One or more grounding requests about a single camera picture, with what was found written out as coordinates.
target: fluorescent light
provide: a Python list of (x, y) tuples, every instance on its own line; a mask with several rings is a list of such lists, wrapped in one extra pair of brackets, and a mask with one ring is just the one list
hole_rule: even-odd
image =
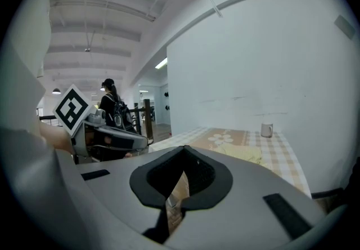
[(59, 88), (55, 88), (55, 89), (52, 91), (52, 93), (53, 93), (54, 95), (60, 95), (60, 94), (61, 94)]
[(161, 61), (155, 68), (160, 69), (168, 63), (168, 58), (166, 57), (163, 61)]

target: backpack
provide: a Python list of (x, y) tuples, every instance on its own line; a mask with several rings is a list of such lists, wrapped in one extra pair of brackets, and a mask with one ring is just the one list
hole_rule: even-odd
[(114, 105), (114, 111), (111, 115), (115, 126), (118, 128), (123, 128), (124, 130), (127, 130), (129, 128), (133, 127), (132, 119), (131, 119), (131, 113), (128, 108), (128, 106), (121, 101), (120, 96), (119, 101), (116, 102), (112, 96), (112, 94), (107, 94), (106, 97), (108, 97), (111, 101), (115, 103)]

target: floor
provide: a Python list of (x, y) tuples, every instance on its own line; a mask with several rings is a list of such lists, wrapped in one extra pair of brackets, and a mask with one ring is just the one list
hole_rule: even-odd
[[(154, 143), (166, 140), (170, 138), (171, 126), (168, 124), (155, 124), (152, 122), (152, 134), (154, 136)], [(146, 136), (146, 127), (143, 123), (141, 126), (141, 134)]]

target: wooden post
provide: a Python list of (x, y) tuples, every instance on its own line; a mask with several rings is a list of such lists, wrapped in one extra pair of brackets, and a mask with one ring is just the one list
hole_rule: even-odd
[[(137, 110), (138, 109), (138, 104), (134, 103), (134, 109)], [(139, 135), (141, 135), (141, 122), (140, 122), (140, 113), (139, 111), (135, 112), (135, 117), (136, 117), (136, 131)]]
[(144, 99), (145, 106), (145, 127), (146, 127), (146, 136), (148, 139), (154, 139), (152, 135), (152, 125), (151, 125), (151, 115), (150, 115), (150, 100)]

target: mug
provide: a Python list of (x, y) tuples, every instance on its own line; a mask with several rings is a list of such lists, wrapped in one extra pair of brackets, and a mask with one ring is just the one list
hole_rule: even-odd
[(272, 125), (273, 124), (261, 124), (261, 136), (266, 138), (272, 137)]

